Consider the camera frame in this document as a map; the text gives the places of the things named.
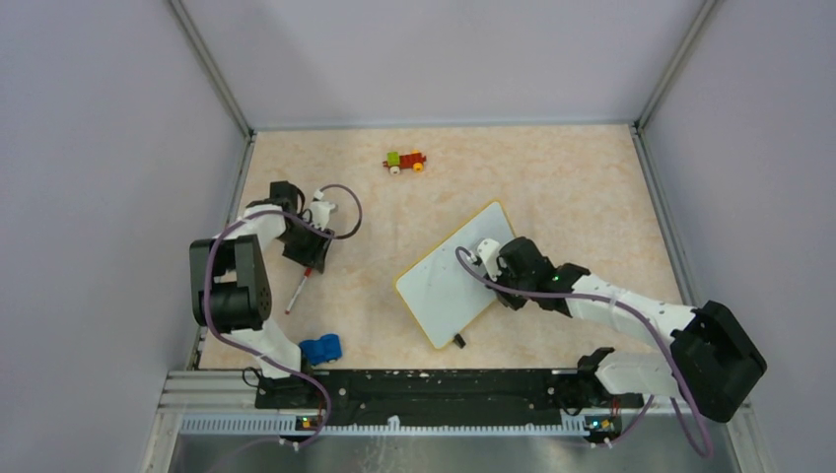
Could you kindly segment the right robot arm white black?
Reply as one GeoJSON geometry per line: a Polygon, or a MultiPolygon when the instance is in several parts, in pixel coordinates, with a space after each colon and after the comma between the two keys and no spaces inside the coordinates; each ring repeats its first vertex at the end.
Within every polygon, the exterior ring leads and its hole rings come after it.
{"type": "Polygon", "coordinates": [[[693,402],[715,422],[729,421],[767,371],[732,311],[708,301],[669,304],[617,287],[573,263],[554,265],[529,238],[486,238],[476,247],[498,300],[511,310],[534,303],[604,324],[651,347],[649,353],[599,348],[578,361],[581,398],[603,406],[615,395],[693,402]]]}

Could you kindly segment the red white marker pen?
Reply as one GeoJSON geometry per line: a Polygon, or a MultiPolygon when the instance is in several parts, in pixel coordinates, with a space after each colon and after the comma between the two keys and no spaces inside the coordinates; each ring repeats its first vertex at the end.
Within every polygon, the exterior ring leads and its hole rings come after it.
{"type": "Polygon", "coordinates": [[[294,294],[291,296],[291,299],[289,300],[289,302],[288,302],[288,304],[287,304],[287,306],[286,306],[286,308],[285,308],[285,314],[286,314],[286,315],[290,315],[290,314],[292,313],[292,311],[293,311],[293,309],[294,309],[295,305],[297,304],[297,301],[298,301],[299,297],[301,296],[301,294],[302,294],[302,292],[303,292],[303,290],[304,290],[305,284],[306,284],[306,283],[307,283],[307,281],[310,279],[310,276],[312,275],[312,272],[313,272],[313,271],[314,271],[314,270],[313,270],[312,268],[307,268],[307,269],[304,271],[303,276],[302,276],[302,278],[301,278],[301,280],[300,280],[299,285],[297,286],[297,288],[296,288],[296,290],[295,290],[294,294]]]}

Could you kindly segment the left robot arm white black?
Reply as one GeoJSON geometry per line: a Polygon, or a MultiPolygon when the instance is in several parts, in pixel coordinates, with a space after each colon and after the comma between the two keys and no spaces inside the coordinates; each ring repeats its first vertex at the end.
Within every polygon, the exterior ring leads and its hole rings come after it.
{"type": "Polygon", "coordinates": [[[302,372],[301,348],[272,318],[264,255],[280,242],[284,257],[323,271],[335,235],[328,224],[336,210],[321,192],[308,201],[296,185],[273,182],[268,197],[250,202],[225,232],[197,239],[188,249],[195,321],[253,356],[264,376],[280,379],[279,395],[293,407],[312,402],[316,382],[302,372]]]}

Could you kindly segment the white whiteboard yellow edge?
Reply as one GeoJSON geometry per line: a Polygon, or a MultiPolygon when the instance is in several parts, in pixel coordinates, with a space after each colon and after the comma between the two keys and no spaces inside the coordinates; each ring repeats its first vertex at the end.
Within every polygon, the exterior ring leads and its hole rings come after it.
{"type": "Polygon", "coordinates": [[[515,237],[502,203],[487,203],[425,256],[394,279],[393,286],[430,345],[443,349],[496,300],[471,276],[456,249],[474,251],[485,238],[507,243],[515,237]]]}

